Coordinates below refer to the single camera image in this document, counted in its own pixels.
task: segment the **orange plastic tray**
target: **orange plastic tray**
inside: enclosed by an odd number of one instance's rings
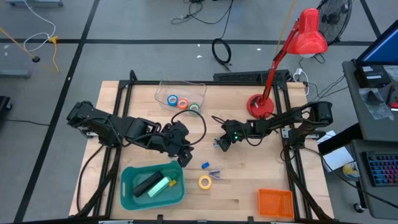
[[[259,214],[269,217],[294,218],[292,192],[259,189]]]

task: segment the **wooden table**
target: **wooden table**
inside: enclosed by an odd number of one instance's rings
[[[117,88],[118,82],[102,83],[96,104],[99,110],[113,112]],[[162,125],[169,123],[175,113],[163,110],[155,101],[156,88],[157,85],[134,85],[128,115],[160,122]],[[292,107],[301,106],[307,102],[302,83],[288,83],[288,88]],[[155,220],[158,214],[163,214],[165,220],[245,221],[248,216],[253,216],[255,221],[284,220],[264,217],[257,212],[258,189],[289,189],[285,163],[279,156],[282,150],[280,134],[271,133],[258,147],[252,147],[245,141],[232,144],[228,152],[213,147],[214,138],[223,135],[224,131],[221,129],[221,125],[210,116],[215,115],[223,119],[236,119],[242,122],[252,119],[246,111],[246,101],[251,95],[261,93],[263,89],[263,86],[207,86],[202,106],[202,115],[207,123],[207,134],[200,143],[194,146],[193,159],[184,168],[186,195],[177,205],[141,211],[128,211],[122,208],[119,178],[126,167],[151,166],[170,162],[167,154],[161,154],[158,151],[145,150],[137,146],[124,148],[121,154],[111,218]],[[285,110],[281,90],[280,95],[282,109]],[[187,136],[189,141],[195,141],[202,135],[201,119],[180,115],[178,120],[182,121],[189,129],[190,134]],[[99,146],[96,138],[88,140],[82,166]],[[314,140],[307,140],[306,146],[318,150]],[[326,214],[333,217],[320,157],[308,151],[301,151],[301,155],[308,191]],[[81,206],[84,206],[98,186],[103,157],[104,149],[86,168],[81,185]],[[207,170],[201,169],[201,165],[205,162],[210,163],[210,169],[221,170],[221,179],[214,180],[209,190],[202,190],[198,186],[199,177],[208,173]],[[105,192],[100,214],[103,214],[105,210],[108,190],[106,189]],[[298,189],[297,200],[300,216],[305,217]],[[76,214],[76,212],[75,193],[70,214]]]

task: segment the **gray floor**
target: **gray floor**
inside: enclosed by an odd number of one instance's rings
[[[57,25],[56,34],[61,39],[79,39],[92,3],[93,0],[65,0],[63,8],[35,7],[34,10]],[[224,38],[277,40],[290,3],[288,0],[235,1]],[[383,0],[383,4],[367,0],[367,3],[381,32],[398,17],[396,0]],[[317,4],[318,1],[312,0],[297,1],[292,18],[298,17],[302,9]],[[172,18],[186,14],[187,6],[176,0],[101,0],[88,38],[213,39],[221,35],[223,23],[209,26],[192,20],[179,26],[171,25]],[[206,0],[200,17],[216,20],[228,6],[229,1]],[[341,40],[375,40],[360,1],[355,0],[353,6],[351,20]],[[28,38],[36,32],[50,32],[51,29],[25,7],[10,7],[4,2],[0,3],[0,19],[7,21],[2,28],[15,38]],[[0,79],[0,95],[10,96],[14,104],[7,118],[50,122],[76,47],[77,44],[58,46],[57,62],[61,72],[57,75],[40,64],[33,64],[16,45],[0,44],[0,68],[29,69],[32,73],[28,80]],[[231,48],[231,70],[239,72],[267,70],[276,46],[231,45]],[[321,90],[342,76],[342,61],[356,58],[365,49],[331,46],[324,54],[325,64],[305,59],[302,67],[310,82],[316,83]],[[42,58],[42,62],[51,65],[53,46],[46,44],[35,54]],[[299,56],[288,55],[279,68],[294,72],[299,67],[299,60]],[[65,117],[77,101],[95,102],[103,80],[127,79],[130,69],[140,80],[212,80],[214,73],[226,72],[215,62],[211,46],[207,44],[85,44],[24,221],[67,217],[86,139],[66,125]],[[342,81],[335,89],[345,86]],[[311,88],[308,100],[314,96]],[[328,129],[340,132],[357,122],[348,90],[325,100],[333,103],[335,118]],[[6,122],[1,125],[0,223],[13,221],[46,132],[47,127],[32,124]],[[359,200],[355,189],[331,174],[327,174],[326,179],[336,218],[346,222],[396,223],[375,220],[368,212],[356,213],[352,208],[352,204]]]

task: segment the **red lamp base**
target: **red lamp base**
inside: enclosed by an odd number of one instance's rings
[[[257,97],[256,103],[251,105],[255,97]],[[261,97],[262,94],[252,95],[246,103],[246,108],[248,109],[249,114],[257,119],[268,118],[274,111],[274,102],[272,102],[270,98],[268,98],[263,105],[260,105]]]

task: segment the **teal plastic bin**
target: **teal plastic bin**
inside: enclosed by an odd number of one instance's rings
[[[150,198],[147,191],[140,197],[132,194],[135,186],[139,185],[153,173],[160,171],[163,176],[170,177],[177,173],[177,183],[173,187],[167,187],[154,198]],[[183,171],[177,161],[169,164],[161,164],[148,167],[127,167],[123,170],[120,180],[120,201],[126,210],[142,210],[180,203],[185,196],[185,179]]]

